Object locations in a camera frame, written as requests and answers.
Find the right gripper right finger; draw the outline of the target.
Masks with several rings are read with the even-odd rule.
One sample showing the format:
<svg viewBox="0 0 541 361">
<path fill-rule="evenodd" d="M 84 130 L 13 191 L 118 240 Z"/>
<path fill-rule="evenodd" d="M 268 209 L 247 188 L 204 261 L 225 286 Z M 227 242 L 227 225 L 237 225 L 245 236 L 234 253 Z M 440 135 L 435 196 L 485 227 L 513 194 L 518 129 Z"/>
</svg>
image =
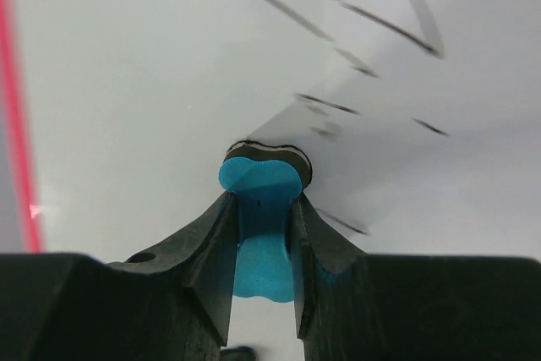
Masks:
<svg viewBox="0 0 541 361">
<path fill-rule="evenodd" d="M 305 196 L 291 209 L 297 334 L 307 360 L 537 360 L 540 264 L 368 254 Z"/>
</svg>

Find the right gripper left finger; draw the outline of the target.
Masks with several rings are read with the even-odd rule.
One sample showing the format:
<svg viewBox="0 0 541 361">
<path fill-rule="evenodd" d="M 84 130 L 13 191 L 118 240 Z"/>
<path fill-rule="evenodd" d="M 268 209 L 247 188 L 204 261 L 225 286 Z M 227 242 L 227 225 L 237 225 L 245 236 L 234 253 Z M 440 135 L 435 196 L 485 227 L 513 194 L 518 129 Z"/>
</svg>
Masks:
<svg viewBox="0 0 541 361">
<path fill-rule="evenodd" d="M 237 201 L 124 262 L 3 254 L 4 360 L 216 360 L 227 344 Z"/>
</svg>

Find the blue whiteboard eraser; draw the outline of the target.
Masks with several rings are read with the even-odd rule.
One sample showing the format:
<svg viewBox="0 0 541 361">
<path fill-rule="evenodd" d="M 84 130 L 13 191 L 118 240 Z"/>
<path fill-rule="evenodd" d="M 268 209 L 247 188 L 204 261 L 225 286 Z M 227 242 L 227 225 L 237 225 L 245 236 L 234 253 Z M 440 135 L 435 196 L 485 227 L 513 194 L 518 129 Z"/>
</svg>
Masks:
<svg viewBox="0 0 541 361">
<path fill-rule="evenodd" d="M 294 145 L 246 139 L 227 150 L 218 178 L 238 201 L 235 296 L 293 301 L 290 211 L 312 177 L 310 159 Z"/>
</svg>

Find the pink framed whiteboard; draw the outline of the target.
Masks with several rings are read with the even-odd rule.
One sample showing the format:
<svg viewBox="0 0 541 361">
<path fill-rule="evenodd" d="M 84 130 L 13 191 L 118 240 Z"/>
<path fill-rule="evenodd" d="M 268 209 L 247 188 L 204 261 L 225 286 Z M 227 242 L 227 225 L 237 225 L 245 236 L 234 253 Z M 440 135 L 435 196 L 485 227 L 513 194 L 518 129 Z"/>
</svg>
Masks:
<svg viewBox="0 0 541 361">
<path fill-rule="evenodd" d="M 540 0 L 1 0 L 25 250 L 123 259 L 244 138 L 373 252 L 540 255 Z"/>
</svg>

